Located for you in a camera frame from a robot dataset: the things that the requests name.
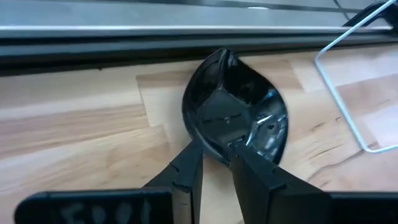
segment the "light wooden tabletop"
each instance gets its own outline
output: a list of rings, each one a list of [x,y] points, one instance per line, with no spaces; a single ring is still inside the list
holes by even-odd
[[[359,150],[314,56],[241,58],[287,103],[280,166],[323,190],[398,190],[398,150]],[[322,61],[367,143],[398,143],[398,47],[336,50]],[[190,141],[181,100],[199,64],[0,78],[0,223],[13,223],[15,206],[34,192],[134,188],[151,180]],[[201,222],[243,223],[228,169],[206,158],[204,170]]]

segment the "wood grain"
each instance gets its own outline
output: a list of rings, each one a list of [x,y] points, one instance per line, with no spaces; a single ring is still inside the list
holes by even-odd
[[[313,66],[315,52],[242,60],[287,103],[281,167],[324,190],[398,190],[398,151],[358,148]],[[322,62],[369,147],[396,144],[398,47],[328,52]],[[141,187],[189,142],[182,95],[200,61],[0,78],[0,221],[44,190]],[[206,158],[202,223],[243,223],[229,170]]]

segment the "wooden surface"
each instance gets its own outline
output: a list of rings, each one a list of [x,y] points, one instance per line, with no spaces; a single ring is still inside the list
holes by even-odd
[[[315,53],[241,58],[282,93],[281,167],[324,190],[398,190],[398,151],[359,150],[313,66]],[[371,147],[398,143],[398,47],[323,63]],[[190,141],[181,99],[200,61],[0,78],[0,222],[34,192],[141,187]],[[202,223],[243,223],[231,174],[205,159]]]

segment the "metal wire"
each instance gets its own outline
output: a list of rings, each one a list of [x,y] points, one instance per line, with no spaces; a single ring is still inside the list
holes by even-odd
[[[328,75],[326,74],[326,72],[323,69],[322,64],[319,61],[319,58],[321,55],[323,55],[327,50],[331,49],[334,45],[336,45],[338,42],[340,42],[341,40],[343,40],[345,37],[347,37],[348,35],[350,35],[352,32],[354,32],[356,29],[358,29],[359,27],[361,27],[363,24],[365,24],[367,21],[371,20],[373,17],[375,17],[376,15],[378,15],[380,12],[382,12],[383,10],[385,10],[385,8],[389,7],[391,4],[393,4],[396,0],[389,0],[388,2],[386,2],[385,4],[383,4],[380,8],[376,9],[374,12],[372,12],[370,15],[368,15],[367,17],[365,17],[361,22],[357,23],[355,26],[353,26],[352,28],[350,28],[349,30],[347,30],[347,32],[345,32],[344,34],[342,34],[341,36],[339,36],[336,40],[332,41],[329,45],[327,45],[325,48],[323,48],[321,51],[318,52],[317,56],[315,56],[315,66],[318,69],[319,74],[321,75],[321,77],[323,78],[323,81],[325,82],[326,86],[328,87],[331,95],[333,96],[333,98],[336,101],[337,106],[339,107],[341,113],[343,114],[344,118],[346,119],[349,128],[351,129],[351,131],[353,132],[356,141],[358,142],[359,146],[365,150],[366,152],[370,152],[370,153],[379,153],[379,152],[385,152],[385,151],[389,151],[391,149],[397,149],[398,148],[398,144],[393,145],[393,146],[388,146],[388,147],[384,147],[381,149],[370,149],[368,148],[368,146],[366,145],[364,139],[362,138],[361,133],[359,133],[356,125],[354,124],[353,119],[351,118],[351,115],[349,115],[349,112],[346,108],[346,105],[344,104],[343,100],[341,99],[340,95],[338,94],[338,92],[336,91],[335,87],[333,86],[332,82],[330,81]]]

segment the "white wire frame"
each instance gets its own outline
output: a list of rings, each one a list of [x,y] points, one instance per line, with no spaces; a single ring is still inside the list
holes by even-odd
[[[356,127],[353,119],[351,118],[351,115],[349,114],[349,111],[347,110],[346,105],[344,104],[344,101],[341,99],[340,94],[336,91],[336,88],[333,86],[332,82],[329,79],[329,76],[323,69],[323,65],[320,63],[319,58],[321,55],[323,55],[327,50],[331,49],[333,46],[335,46],[338,42],[343,40],[345,37],[350,35],[352,32],[354,32],[356,29],[361,27],[363,24],[365,24],[367,21],[371,20],[373,17],[377,16],[380,12],[385,10],[387,7],[389,7],[391,4],[393,4],[396,0],[389,0],[385,4],[383,4],[381,7],[376,9],[374,12],[372,12],[370,15],[365,17],[361,22],[357,23],[355,26],[347,30],[344,34],[339,36],[337,39],[332,41],[330,44],[328,44],[325,48],[323,48],[321,51],[317,53],[317,56],[315,56],[315,66],[318,69],[319,74],[323,78],[323,81],[325,82],[325,85],[328,87],[332,97],[335,99],[337,106],[339,107],[341,113],[343,114],[345,120],[348,123],[349,128],[354,134],[354,137],[356,138],[356,141],[358,142],[359,146],[361,149],[365,150],[366,152],[370,153],[380,153],[380,152],[386,152],[392,149],[397,149],[398,144],[388,146],[388,147],[383,147],[380,149],[370,149],[366,145],[364,139],[362,138],[361,133],[358,131],[358,128]]]

